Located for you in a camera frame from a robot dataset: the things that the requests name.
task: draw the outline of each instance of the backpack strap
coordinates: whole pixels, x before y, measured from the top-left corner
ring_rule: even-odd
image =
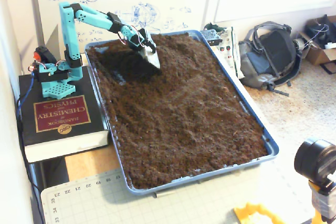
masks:
[[[260,27],[264,27],[264,26],[269,26],[269,27],[274,27],[277,29],[284,29],[286,31],[288,31],[290,33],[291,31],[291,27],[288,25],[281,25],[272,21],[267,21],[264,23],[261,23],[260,25],[255,26],[252,30],[249,31],[249,33],[247,34],[249,37],[251,36],[252,33],[252,43],[253,43],[253,48],[258,52],[258,53],[265,53],[265,56],[270,64],[270,66],[272,67],[276,77],[280,77],[279,71],[276,69],[276,67],[274,66],[274,63],[272,62],[271,58],[269,57],[267,51],[265,50],[265,48],[262,46],[260,38],[258,36],[258,29]]]

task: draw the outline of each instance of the robotic arm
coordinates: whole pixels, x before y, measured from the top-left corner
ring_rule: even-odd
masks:
[[[135,27],[123,22],[116,14],[110,12],[105,14],[78,3],[69,4],[68,2],[62,2],[59,4],[59,10],[62,35],[66,47],[64,51],[66,61],[56,62],[56,59],[45,47],[37,48],[34,53],[34,58],[44,63],[35,64],[32,67],[41,82],[43,97],[61,99],[71,94],[76,88],[73,85],[69,85],[68,82],[80,80],[83,76],[75,19],[118,34],[119,38],[119,32],[121,32],[131,49],[139,52],[145,60],[158,69],[160,68],[156,44],[144,28],[137,31]]]

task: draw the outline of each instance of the backpack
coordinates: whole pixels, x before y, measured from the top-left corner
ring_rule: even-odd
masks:
[[[257,34],[260,27],[273,28],[269,33]],[[275,90],[276,86],[287,83],[299,72],[301,52],[290,38],[291,27],[275,22],[265,22],[249,31],[245,40],[239,42],[241,71],[243,85],[256,89],[289,96]]]

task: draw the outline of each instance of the dirt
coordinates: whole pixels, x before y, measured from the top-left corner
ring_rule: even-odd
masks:
[[[161,71],[119,41],[88,50],[128,184],[152,188],[267,155],[207,47],[186,34],[153,40]]]

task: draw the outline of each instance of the red component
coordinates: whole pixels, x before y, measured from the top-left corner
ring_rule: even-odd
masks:
[[[41,56],[37,52],[34,52],[34,59],[41,62]]]

